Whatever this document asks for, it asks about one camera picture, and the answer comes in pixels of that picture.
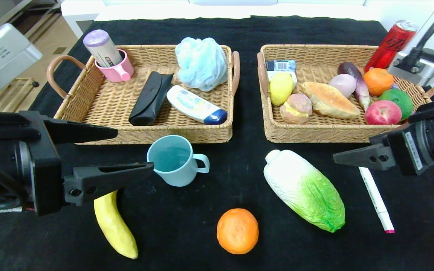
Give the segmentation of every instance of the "banana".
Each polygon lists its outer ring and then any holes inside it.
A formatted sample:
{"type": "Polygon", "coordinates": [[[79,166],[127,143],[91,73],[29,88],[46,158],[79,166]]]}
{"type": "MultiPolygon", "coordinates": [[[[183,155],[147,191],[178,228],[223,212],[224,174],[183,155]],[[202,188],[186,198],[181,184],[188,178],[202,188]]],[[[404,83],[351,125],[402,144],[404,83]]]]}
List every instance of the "banana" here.
{"type": "Polygon", "coordinates": [[[93,207],[98,225],[110,245],[119,254],[136,259],[138,250],[136,249],[135,238],[117,209],[117,191],[95,199],[93,207]]]}

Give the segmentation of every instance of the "white tube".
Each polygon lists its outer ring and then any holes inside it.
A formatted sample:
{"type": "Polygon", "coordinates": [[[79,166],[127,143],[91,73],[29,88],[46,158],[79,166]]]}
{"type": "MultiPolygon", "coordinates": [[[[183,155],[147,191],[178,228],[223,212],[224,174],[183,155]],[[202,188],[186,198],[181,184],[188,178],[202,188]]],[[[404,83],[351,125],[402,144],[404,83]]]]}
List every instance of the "white tube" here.
{"type": "Polygon", "coordinates": [[[374,208],[377,213],[377,217],[381,221],[383,225],[383,229],[385,233],[394,233],[393,223],[391,223],[390,215],[388,214],[388,210],[384,205],[383,199],[381,198],[381,194],[379,194],[379,190],[377,189],[376,183],[374,182],[373,176],[371,172],[366,167],[359,167],[359,171],[361,176],[363,177],[363,181],[365,182],[366,189],[368,190],[369,197],[373,202],[374,208]]]}
{"type": "Polygon", "coordinates": [[[180,112],[206,125],[220,125],[227,120],[227,112],[179,85],[167,92],[168,101],[180,112]]]}

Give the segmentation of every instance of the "pink cup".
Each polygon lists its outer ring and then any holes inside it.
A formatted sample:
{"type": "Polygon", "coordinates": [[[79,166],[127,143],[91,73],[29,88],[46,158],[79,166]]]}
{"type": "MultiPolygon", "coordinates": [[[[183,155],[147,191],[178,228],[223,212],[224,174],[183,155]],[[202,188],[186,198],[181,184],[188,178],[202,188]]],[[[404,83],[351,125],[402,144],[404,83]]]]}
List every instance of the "pink cup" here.
{"type": "Polygon", "coordinates": [[[119,49],[118,51],[122,52],[125,57],[119,64],[113,66],[113,67],[101,67],[98,62],[95,60],[95,65],[98,67],[98,69],[101,70],[103,75],[107,77],[108,80],[112,82],[122,82],[122,81],[128,81],[130,80],[131,76],[133,75],[134,69],[133,66],[130,63],[130,60],[128,59],[128,56],[126,52],[122,49],[119,49]]]}

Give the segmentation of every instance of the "bread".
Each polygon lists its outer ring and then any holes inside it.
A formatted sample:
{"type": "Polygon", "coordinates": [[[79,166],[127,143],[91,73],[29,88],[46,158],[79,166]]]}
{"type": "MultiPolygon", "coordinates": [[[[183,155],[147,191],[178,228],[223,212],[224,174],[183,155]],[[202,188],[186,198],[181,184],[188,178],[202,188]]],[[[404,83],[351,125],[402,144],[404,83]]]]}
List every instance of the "bread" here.
{"type": "Polygon", "coordinates": [[[300,125],[306,123],[312,114],[312,103],[304,94],[292,94],[279,111],[284,122],[300,125]]]}
{"type": "Polygon", "coordinates": [[[312,109],[326,116],[356,119],[360,111],[338,89],[315,82],[304,82],[301,87],[312,102],[312,109]]]}

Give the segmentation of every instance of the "marker pen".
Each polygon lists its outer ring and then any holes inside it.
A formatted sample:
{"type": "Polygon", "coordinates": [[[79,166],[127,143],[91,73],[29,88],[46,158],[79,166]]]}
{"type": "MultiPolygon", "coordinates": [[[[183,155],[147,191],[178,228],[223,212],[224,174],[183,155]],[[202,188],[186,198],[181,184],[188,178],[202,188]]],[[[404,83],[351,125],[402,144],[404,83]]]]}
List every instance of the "marker pen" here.
{"type": "Polygon", "coordinates": [[[379,220],[383,225],[384,232],[394,233],[394,227],[393,223],[391,223],[390,215],[388,214],[386,206],[384,206],[383,199],[381,198],[381,194],[379,194],[379,190],[377,189],[371,172],[366,167],[359,167],[359,171],[361,173],[361,176],[363,177],[363,181],[365,182],[369,197],[373,202],[377,217],[379,217],[379,220]]]}

